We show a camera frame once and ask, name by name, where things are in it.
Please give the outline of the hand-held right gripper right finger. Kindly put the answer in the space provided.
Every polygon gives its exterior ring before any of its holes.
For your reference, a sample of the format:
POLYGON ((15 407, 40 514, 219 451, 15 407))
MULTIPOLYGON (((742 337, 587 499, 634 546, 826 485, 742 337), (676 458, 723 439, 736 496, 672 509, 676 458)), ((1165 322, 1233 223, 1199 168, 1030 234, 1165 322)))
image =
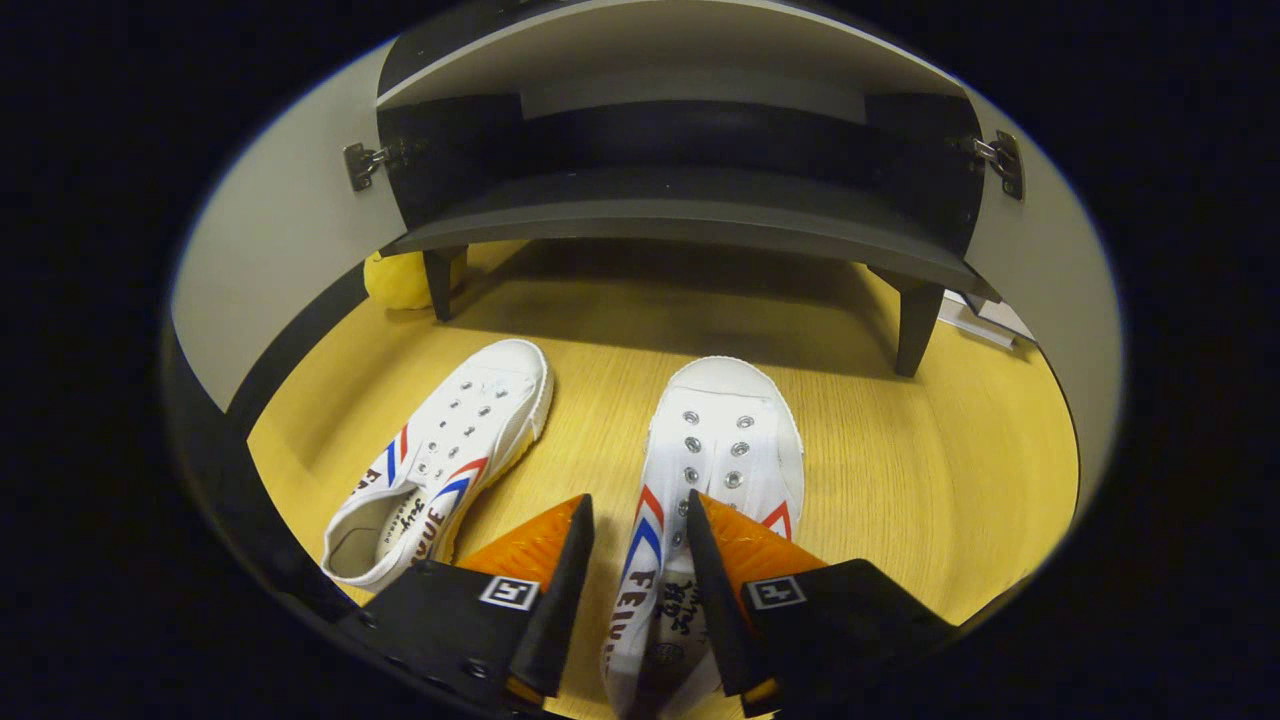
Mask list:
POLYGON ((748 717, 837 717, 959 638, 865 559, 823 561, 708 495, 687 505, 722 691, 748 717))

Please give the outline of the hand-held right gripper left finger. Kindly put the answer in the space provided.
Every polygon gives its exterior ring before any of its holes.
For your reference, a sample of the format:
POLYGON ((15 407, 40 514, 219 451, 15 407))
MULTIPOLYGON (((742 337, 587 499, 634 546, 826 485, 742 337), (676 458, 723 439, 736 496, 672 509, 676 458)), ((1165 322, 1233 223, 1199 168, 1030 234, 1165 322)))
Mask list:
POLYGON ((337 629, 468 716, 540 716, 561 688, 594 539, 593 498, 573 496, 461 562, 417 564, 337 629))

